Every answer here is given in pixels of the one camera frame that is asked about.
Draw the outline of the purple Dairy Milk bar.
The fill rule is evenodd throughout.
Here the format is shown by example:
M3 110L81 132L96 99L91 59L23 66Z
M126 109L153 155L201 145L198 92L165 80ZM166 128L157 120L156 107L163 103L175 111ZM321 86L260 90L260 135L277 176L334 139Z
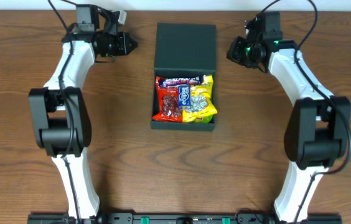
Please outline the purple Dairy Milk bar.
M203 76L189 77L189 78L164 78L156 77L158 87L169 88L179 85L200 85L203 82Z

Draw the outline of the yellow Hacks candy bag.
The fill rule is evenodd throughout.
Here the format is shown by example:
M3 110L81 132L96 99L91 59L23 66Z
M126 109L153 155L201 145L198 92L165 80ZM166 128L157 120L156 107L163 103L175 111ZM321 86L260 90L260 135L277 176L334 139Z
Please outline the yellow Hacks candy bag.
M182 122L192 123L194 116L207 116L217 114L217 109L212 103L213 76L204 75L200 85L190 87L190 108L182 112Z

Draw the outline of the blue Eclipse mints pack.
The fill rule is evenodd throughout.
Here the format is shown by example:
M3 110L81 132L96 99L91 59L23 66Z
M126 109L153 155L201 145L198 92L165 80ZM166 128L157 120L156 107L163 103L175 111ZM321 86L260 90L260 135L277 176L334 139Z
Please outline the blue Eclipse mints pack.
M178 86L178 105L181 109L190 108L190 85L180 85Z

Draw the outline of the green Haribo gummy bag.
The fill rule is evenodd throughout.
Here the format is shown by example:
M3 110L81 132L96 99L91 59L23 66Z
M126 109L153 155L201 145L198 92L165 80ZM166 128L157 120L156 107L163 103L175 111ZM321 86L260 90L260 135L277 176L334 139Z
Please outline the green Haribo gummy bag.
M210 115L207 115L207 116L194 116L193 117L193 120L192 120L192 123L203 123L203 124L207 124L207 123L210 123L211 120L213 118L213 115L210 114Z

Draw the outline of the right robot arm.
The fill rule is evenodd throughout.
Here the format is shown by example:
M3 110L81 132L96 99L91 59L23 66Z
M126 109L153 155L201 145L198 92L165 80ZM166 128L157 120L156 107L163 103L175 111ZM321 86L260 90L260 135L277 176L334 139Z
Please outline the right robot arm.
M238 223L342 223L340 215L310 214L308 207L321 178L340 172L337 159L351 156L351 104L334 96L306 65L300 46L285 40L279 12L261 11L245 22L246 37L236 37L227 59L274 76L292 103L284 134L289 159L281 192L270 212L243 212Z

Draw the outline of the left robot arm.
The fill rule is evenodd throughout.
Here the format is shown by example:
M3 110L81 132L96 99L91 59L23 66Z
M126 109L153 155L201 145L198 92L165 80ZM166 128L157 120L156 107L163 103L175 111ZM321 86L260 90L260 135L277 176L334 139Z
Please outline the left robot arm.
M36 143L60 172L68 212L30 214L28 223L107 222L88 165L92 131L82 88L97 56L128 55L138 43L118 30L126 21L125 11L93 4L76 4L75 9L77 21L64 26L62 55L54 74L28 96Z

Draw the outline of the red Hacks candy bag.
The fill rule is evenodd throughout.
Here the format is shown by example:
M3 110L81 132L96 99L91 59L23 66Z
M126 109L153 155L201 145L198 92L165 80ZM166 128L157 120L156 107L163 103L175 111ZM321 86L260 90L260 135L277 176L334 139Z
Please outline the red Hacks candy bag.
M161 87L160 77L156 77L156 91L159 112L152 119L154 121L182 122L182 110L179 108L179 91L175 86Z

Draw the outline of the dark green box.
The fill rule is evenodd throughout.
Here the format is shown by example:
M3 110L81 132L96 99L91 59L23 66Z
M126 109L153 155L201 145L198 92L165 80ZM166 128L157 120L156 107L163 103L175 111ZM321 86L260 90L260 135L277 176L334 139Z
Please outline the dark green box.
M159 23L154 61L154 101L152 116L159 112L156 77L189 78L216 73L216 27L207 24ZM212 89L212 103L215 94ZM210 123L176 123L151 120L152 129L212 131Z

